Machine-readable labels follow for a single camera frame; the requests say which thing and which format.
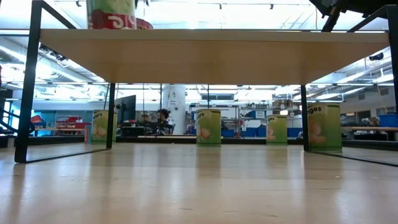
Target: dark hair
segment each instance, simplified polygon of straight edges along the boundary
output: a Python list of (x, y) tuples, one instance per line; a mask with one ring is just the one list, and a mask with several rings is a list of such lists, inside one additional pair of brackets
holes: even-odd
[(158, 110), (157, 112), (164, 115), (164, 118), (166, 118), (166, 119), (169, 118), (170, 111), (168, 111), (166, 109), (161, 109), (161, 110)]

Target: computer monitor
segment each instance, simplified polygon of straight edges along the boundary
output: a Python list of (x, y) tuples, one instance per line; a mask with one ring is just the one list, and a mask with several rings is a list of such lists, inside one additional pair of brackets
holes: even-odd
[(126, 96), (116, 99), (115, 105), (119, 108), (118, 123), (136, 119), (136, 96)]

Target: green cylindrical container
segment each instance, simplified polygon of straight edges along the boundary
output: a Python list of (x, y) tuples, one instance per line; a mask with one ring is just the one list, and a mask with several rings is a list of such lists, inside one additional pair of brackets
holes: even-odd
[(87, 0), (89, 29), (137, 29), (134, 0)]
[(340, 105), (312, 103), (308, 106), (307, 114), (310, 150), (342, 152)]
[[(118, 114), (113, 114), (113, 137), (116, 141), (116, 126), (118, 123)], [(93, 126), (91, 127), (91, 142), (106, 142), (108, 133), (108, 110), (94, 110)]]
[(221, 144), (221, 110), (197, 110), (197, 143)]
[(287, 144), (286, 121), (283, 115), (267, 116), (267, 144)]

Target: white column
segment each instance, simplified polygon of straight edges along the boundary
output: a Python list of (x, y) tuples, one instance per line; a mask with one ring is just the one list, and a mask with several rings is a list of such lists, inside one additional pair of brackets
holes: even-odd
[(169, 121), (175, 124), (173, 134), (184, 134), (185, 124), (185, 85), (167, 85), (163, 90), (162, 108), (169, 110)]

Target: shelf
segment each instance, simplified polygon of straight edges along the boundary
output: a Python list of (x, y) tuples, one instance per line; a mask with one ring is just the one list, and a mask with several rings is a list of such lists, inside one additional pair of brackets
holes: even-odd
[(41, 43), (113, 83), (308, 84), (389, 46), (388, 34), (42, 29)]

